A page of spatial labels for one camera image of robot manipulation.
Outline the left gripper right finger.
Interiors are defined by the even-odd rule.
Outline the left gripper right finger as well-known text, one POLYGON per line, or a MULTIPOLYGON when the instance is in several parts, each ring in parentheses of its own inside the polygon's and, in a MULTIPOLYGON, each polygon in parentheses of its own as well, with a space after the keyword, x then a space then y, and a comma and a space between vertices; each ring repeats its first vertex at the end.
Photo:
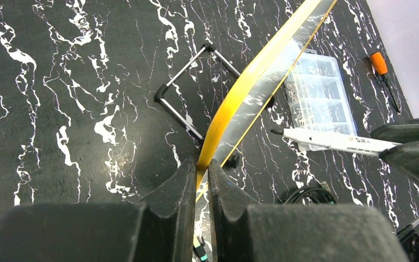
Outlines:
POLYGON ((262 204, 213 160, 214 261, 407 261, 379 210, 348 204, 262 204))

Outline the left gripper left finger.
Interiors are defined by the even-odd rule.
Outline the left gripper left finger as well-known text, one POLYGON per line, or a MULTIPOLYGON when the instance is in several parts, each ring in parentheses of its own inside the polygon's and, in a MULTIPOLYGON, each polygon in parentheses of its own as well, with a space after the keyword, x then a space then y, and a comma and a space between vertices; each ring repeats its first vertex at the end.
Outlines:
POLYGON ((137 203, 17 206, 0 219, 0 261, 191 261, 196 161, 137 203))

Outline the white whiteboard marker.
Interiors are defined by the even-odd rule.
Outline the white whiteboard marker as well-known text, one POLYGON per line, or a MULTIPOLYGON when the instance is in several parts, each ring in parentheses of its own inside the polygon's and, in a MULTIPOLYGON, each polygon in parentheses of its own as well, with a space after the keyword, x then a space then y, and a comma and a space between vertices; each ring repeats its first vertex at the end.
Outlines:
POLYGON ((303 128, 271 129, 271 132, 294 140, 297 143, 373 157, 378 157, 383 151, 400 145, 397 142, 303 128))

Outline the yellow framed whiteboard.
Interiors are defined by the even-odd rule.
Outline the yellow framed whiteboard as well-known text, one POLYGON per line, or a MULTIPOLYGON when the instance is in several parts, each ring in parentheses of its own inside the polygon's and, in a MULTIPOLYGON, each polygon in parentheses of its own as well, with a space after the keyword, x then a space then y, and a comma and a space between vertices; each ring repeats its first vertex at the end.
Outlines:
POLYGON ((224 165, 261 115, 301 54, 329 16, 336 1, 304 1, 253 58, 227 93, 212 118, 197 162, 196 189, 211 160, 224 165))

